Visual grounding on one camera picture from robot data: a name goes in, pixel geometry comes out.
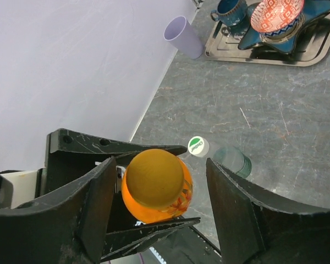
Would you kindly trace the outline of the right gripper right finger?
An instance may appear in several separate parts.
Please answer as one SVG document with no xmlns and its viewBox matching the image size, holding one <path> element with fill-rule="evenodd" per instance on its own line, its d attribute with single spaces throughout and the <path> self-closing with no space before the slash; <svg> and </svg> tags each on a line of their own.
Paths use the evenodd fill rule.
<svg viewBox="0 0 330 264">
<path fill-rule="evenodd" d="M 280 196 L 210 158 L 206 178 L 223 263 L 330 263 L 330 209 Z"/>
</svg>

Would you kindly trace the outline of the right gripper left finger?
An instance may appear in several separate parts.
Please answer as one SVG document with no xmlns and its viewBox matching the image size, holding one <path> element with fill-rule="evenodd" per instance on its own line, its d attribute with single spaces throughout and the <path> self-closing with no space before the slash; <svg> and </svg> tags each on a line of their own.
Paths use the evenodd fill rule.
<svg viewBox="0 0 330 264">
<path fill-rule="evenodd" d="M 0 263 L 100 263 L 116 182 L 108 158 L 15 209 L 0 209 Z"/>
</svg>

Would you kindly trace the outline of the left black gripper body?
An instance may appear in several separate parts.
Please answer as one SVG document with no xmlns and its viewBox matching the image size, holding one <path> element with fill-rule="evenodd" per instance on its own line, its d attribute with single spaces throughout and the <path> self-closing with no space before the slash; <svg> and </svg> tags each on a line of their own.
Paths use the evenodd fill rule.
<svg viewBox="0 0 330 264">
<path fill-rule="evenodd" d="M 127 209 L 122 197 L 122 179 L 125 168 L 116 166 L 115 193 L 108 221 L 107 233 L 128 230 L 141 224 Z"/>
</svg>

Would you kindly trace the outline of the orange juice bottle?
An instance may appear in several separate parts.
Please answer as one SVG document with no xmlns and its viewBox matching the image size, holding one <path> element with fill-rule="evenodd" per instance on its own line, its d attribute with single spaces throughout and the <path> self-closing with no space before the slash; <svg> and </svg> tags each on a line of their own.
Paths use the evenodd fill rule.
<svg viewBox="0 0 330 264">
<path fill-rule="evenodd" d="M 193 192 L 193 180 L 185 163 L 176 155 L 156 148 L 137 154 L 122 179 L 126 208 L 145 224 L 183 215 Z"/>
</svg>

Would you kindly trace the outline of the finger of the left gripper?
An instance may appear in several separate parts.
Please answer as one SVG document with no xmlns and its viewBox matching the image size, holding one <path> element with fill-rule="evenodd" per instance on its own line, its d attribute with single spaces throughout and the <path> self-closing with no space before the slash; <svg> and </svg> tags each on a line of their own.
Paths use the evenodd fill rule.
<svg viewBox="0 0 330 264">
<path fill-rule="evenodd" d="M 199 217 L 177 218 L 165 222 L 143 224 L 106 234 L 101 262 L 143 252 L 170 234 L 200 223 Z"/>
<path fill-rule="evenodd" d="M 149 149 L 165 150 L 175 156 L 187 151 L 182 145 L 139 145 L 64 128 L 53 131 L 46 140 L 43 193 L 80 178 L 92 170 L 96 162 L 115 157 L 118 166 L 127 167 L 138 153 Z"/>
</svg>

